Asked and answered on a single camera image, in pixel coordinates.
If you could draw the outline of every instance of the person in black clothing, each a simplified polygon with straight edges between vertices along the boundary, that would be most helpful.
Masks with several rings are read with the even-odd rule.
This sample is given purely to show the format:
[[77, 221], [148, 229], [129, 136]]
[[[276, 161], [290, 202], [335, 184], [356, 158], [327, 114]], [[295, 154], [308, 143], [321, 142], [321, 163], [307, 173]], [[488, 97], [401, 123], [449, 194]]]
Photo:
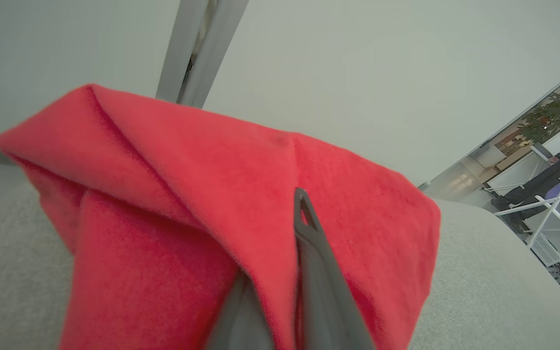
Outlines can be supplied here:
[[[539, 173], [533, 179], [530, 179], [526, 184], [524, 184], [524, 188], [517, 187], [512, 189], [504, 196], [499, 197], [498, 199], [492, 199], [491, 203], [498, 208], [498, 210], [505, 210], [509, 209], [509, 204], [518, 204], [521, 202], [521, 205], [525, 206], [526, 204], [535, 203], [537, 202], [537, 199], [535, 198], [536, 195], [540, 195], [545, 198], [548, 191], [560, 182], [560, 153], [550, 158], [548, 161], [551, 166]], [[537, 208], [511, 213], [508, 217], [513, 222], [520, 224], [522, 223], [522, 220], [536, 215], [545, 209], [545, 206], [539, 206]]]

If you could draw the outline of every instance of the white metal frame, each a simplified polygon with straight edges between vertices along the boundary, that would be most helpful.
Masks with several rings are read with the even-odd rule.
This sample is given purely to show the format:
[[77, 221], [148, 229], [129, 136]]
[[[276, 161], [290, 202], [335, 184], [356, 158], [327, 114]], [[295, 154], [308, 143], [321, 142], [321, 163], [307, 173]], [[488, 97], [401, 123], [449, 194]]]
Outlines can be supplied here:
[[548, 218], [550, 217], [550, 215], [552, 213], [555, 213], [555, 216], [557, 216], [560, 219], [560, 213], [558, 213], [556, 211], [556, 208], [560, 203], [560, 191], [556, 195], [556, 197], [551, 198], [551, 199], [543, 199], [539, 195], [536, 195], [535, 198], [538, 199], [538, 202], [536, 202], [536, 203], [526, 204], [524, 206], [517, 206], [515, 208], [511, 208], [511, 209], [507, 209], [507, 210], [503, 210], [503, 211], [494, 213], [494, 215], [496, 215], [496, 216], [502, 216], [502, 215], [507, 215], [509, 213], [520, 212], [520, 211], [523, 211], [523, 210], [526, 210], [526, 209], [537, 208], [539, 206], [546, 206], [548, 208], [546, 215], [542, 219], [542, 222], [537, 227], [535, 232], [533, 232], [533, 235], [531, 235], [531, 239], [528, 241], [527, 246], [528, 246], [529, 249], [531, 249], [531, 247], [533, 246], [533, 243], [535, 243], [535, 240], [537, 239], [537, 235], [542, 231], [544, 225], [546, 224], [546, 221], [548, 220]]

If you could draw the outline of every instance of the green plant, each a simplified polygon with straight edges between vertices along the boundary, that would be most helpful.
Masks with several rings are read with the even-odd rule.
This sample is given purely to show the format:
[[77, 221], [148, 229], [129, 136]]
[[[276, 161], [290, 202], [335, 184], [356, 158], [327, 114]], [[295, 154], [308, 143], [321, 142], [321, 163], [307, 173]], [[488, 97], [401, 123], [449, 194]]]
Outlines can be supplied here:
[[522, 116], [525, 124], [518, 124], [520, 135], [542, 143], [560, 131], [560, 93], [548, 95], [545, 104], [537, 104]]

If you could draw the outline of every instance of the cloth fold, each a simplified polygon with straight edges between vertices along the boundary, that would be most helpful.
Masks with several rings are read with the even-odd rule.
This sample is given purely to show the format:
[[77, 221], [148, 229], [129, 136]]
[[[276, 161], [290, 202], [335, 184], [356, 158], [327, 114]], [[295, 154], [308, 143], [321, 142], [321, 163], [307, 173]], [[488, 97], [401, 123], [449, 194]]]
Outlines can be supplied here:
[[278, 349], [295, 348], [296, 187], [376, 346], [409, 344], [439, 212], [399, 173], [299, 133], [96, 85], [6, 131], [0, 149], [75, 257], [62, 349], [201, 348], [238, 268]]

